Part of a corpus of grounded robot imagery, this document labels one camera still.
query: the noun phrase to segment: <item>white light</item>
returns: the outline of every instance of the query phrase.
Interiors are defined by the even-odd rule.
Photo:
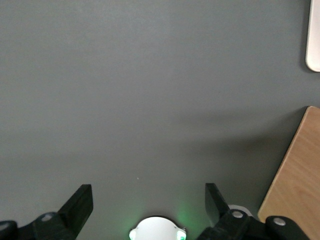
[[[187,235],[183,231],[176,233],[176,240],[186,240]]]
[[[136,238],[136,231],[135,230],[132,230],[129,233],[129,238],[130,238],[130,240],[135,240],[135,238]]]

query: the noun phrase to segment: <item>light wood surface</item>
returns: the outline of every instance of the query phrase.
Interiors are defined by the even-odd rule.
[[[258,212],[294,220],[311,240],[320,240],[320,109],[307,108]]]

